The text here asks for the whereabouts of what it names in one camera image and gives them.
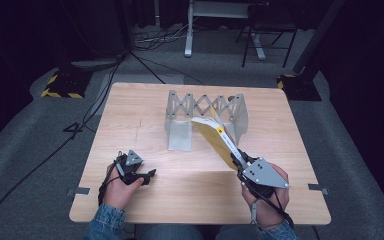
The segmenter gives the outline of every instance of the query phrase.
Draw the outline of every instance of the denim sleeve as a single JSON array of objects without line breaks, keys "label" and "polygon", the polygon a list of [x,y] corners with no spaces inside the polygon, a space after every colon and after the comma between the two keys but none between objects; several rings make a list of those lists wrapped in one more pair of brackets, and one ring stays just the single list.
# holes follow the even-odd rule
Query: denim sleeve
[{"label": "denim sleeve", "polygon": [[116,239],[119,240],[124,222],[124,211],[106,205],[99,206],[95,217],[89,224],[89,233],[83,240]]},{"label": "denim sleeve", "polygon": [[268,231],[258,230],[258,237],[260,240],[299,240],[299,237],[295,235],[294,230],[289,226],[288,221],[283,220],[283,223],[276,228]]}]

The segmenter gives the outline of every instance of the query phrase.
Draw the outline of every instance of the hand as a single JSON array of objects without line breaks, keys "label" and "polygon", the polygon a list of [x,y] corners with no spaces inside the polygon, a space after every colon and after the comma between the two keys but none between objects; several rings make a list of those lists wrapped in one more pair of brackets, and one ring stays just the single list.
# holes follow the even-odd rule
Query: hand
[{"label": "hand", "polygon": [[[275,164],[271,164],[271,166],[280,174],[280,176],[285,179],[286,182],[289,183],[288,180],[288,174],[283,171],[280,167],[276,166]],[[274,190],[277,193],[277,196],[279,197],[279,202],[282,205],[281,208],[285,209],[286,205],[288,205],[289,202],[289,189],[283,189],[283,188],[275,188]],[[252,204],[257,200],[254,195],[249,191],[249,189],[245,186],[245,184],[242,183],[242,196],[244,197],[245,201],[248,203],[249,207],[252,207]],[[273,192],[272,196],[269,198],[269,200],[279,207],[279,203],[276,199],[276,195]],[[260,226],[262,230],[270,230],[273,228],[276,228],[283,222],[283,217],[279,215],[276,210],[274,210],[269,204],[267,204],[264,200],[258,200],[257,201],[257,223]]]},{"label": "hand", "polygon": [[[119,177],[117,168],[114,167],[108,181]],[[130,185],[126,185],[121,179],[115,179],[107,185],[103,203],[123,210],[135,191],[142,185],[144,179],[139,178]]]}]

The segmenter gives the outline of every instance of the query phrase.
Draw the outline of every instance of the person's left hand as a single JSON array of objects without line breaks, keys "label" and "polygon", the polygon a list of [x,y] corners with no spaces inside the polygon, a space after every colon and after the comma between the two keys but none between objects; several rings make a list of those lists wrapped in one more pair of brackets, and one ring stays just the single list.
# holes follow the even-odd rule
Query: person's left hand
[{"label": "person's left hand", "polygon": [[[117,168],[114,167],[108,181],[111,179],[119,177]],[[110,205],[112,207],[123,210],[136,190],[142,185],[144,179],[139,178],[130,185],[126,185],[121,179],[117,178],[114,181],[111,181],[107,185],[107,190],[103,199],[103,203]]]}]

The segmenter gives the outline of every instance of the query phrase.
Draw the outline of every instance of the gray carpet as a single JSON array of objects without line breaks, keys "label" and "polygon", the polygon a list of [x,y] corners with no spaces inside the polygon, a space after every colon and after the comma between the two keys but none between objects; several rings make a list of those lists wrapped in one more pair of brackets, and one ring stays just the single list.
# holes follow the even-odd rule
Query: gray carpet
[{"label": "gray carpet", "polygon": [[[282,50],[267,51],[264,62],[250,52],[249,62],[242,68],[245,36],[235,43],[237,33],[223,29],[196,33],[191,58],[183,56],[184,38],[135,54],[187,74],[145,61],[158,75],[181,74],[184,84],[200,84],[198,79],[206,85],[275,88],[276,76],[292,73],[312,36],[311,31],[298,33],[284,69]],[[109,70],[93,75],[84,99],[40,97],[53,72],[44,73],[31,86],[33,102],[0,134],[0,198],[70,137],[62,130],[82,122]],[[116,73],[121,77],[150,74],[131,55]],[[384,239],[384,195],[329,102],[329,86],[322,74],[315,83],[323,101],[295,101],[290,106],[319,183],[330,193],[325,199],[332,222],[317,227],[320,238]],[[99,121],[100,116],[94,116],[88,127],[96,129]],[[78,133],[5,200],[0,207],[0,239],[80,239],[87,232],[87,223],[69,219],[73,196],[67,193],[79,183],[93,139],[93,131]],[[297,226],[296,232],[302,239],[316,239],[310,226]]]}]

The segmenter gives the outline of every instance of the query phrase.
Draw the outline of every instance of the wooden table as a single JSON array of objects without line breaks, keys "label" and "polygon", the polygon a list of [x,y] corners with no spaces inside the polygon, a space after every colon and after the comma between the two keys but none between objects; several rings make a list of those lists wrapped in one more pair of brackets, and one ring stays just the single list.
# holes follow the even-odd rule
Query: wooden table
[{"label": "wooden table", "polygon": [[283,91],[265,88],[115,83],[111,89],[79,187],[89,195],[76,195],[70,218],[90,221],[98,209],[98,188],[106,168],[118,154],[133,149],[144,159],[138,172],[157,169],[148,186],[136,192],[126,208],[132,223],[249,223],[250,211],[241,196],[236,172],[194,129],[192,151],[168,151],[164,129],[169,90],[178,96],[193,93],[242,93],[248,109],[248,132],[239,148],[262,156],[289,175],[290,202],[286,211],[296,224],[324,225],[331,220],[300,133]]}]

